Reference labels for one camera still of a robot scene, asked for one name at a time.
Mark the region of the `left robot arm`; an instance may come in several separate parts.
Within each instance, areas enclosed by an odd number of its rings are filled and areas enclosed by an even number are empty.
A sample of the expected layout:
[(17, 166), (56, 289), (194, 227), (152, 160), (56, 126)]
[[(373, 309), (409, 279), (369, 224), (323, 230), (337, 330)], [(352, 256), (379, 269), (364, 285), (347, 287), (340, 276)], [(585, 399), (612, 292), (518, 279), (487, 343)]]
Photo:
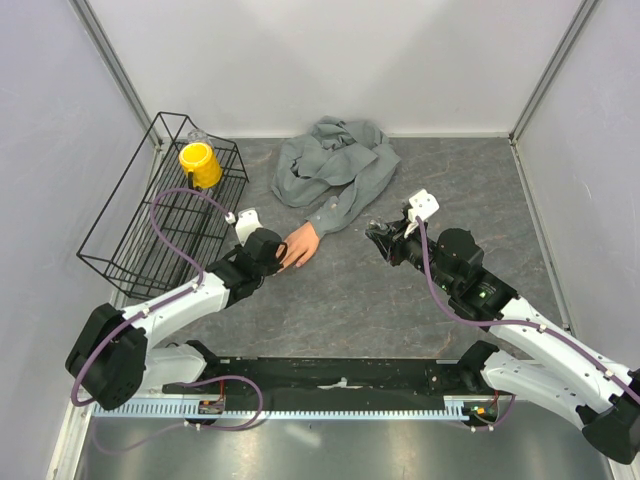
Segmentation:
[(78, 398), (79, 389), (105, 410), (120, 407), (141, 389), (167, 384), (187, 383), (198, 393), (215, 389), (220, 371), (200, 343), (173, 349), (157, 345), (205, 315), (251, 296), (279, 270), (281, 244), (277, 233), (260, 227), (181, 287), (121, 310), (109, 303), (96, 307), (65, 361), (75, 378), (74, 405), (88, 403)]

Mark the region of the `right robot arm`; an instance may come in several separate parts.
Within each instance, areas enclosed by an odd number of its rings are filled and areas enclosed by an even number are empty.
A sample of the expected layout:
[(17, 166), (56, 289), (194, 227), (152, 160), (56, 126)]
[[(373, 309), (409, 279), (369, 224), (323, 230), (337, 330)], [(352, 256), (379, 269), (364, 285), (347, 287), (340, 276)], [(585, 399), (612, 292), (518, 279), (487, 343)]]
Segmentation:
[(408, 262), (427, 280), (452, 320), (478, 327), (528, 354), (520, 366), (492, 346), (458, 368), (467, 392), (487, 387), (543, 407), (576, 426), (607, 458), (631, 464), (639, 452), (639, 373), (545, 318), (513, 287), (483, 267), (484, 251), (468, 230), (450, 228), (431, 240), (424, 225), (371, 221), (365, 231), (392, 266)]

